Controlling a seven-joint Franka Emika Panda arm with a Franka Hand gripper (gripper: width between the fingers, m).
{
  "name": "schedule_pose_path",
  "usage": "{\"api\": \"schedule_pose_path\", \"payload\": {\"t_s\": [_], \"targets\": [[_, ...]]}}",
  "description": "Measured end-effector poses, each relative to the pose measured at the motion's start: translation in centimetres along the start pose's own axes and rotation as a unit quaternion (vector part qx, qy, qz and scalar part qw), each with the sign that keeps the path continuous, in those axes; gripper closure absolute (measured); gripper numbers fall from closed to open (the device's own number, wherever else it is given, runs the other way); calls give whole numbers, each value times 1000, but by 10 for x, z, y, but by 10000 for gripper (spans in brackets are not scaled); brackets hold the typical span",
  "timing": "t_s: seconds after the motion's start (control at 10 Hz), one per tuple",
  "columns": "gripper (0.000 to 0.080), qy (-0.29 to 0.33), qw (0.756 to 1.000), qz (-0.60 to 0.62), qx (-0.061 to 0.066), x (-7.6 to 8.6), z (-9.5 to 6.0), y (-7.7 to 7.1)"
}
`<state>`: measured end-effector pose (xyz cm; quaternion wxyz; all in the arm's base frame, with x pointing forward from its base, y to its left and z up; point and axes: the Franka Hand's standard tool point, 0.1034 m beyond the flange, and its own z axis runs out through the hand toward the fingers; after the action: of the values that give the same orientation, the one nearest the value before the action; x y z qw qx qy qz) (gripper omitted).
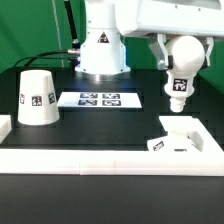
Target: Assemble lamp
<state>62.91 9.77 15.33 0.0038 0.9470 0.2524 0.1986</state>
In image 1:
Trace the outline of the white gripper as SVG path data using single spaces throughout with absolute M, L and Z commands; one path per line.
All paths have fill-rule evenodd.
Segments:
M 224 37 L 224 0 L 116 0 L 116 24 L 123 36 L 149 34 L 158 70 L 173 68 L 166 35 L 205 37 L 204 67 L 210 66 L 214 39 Z

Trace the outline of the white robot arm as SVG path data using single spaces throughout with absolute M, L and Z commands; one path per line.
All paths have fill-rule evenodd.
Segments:
M 193 36 L 205 50 L 204 63 L 216 40 L 224 39 L 224 0 L 84 0 L 86 39 L 76 70 L 110 79 L 128 72 L 121 37 L 147 38 L 157 68 L 172 67 L 165 41 Z

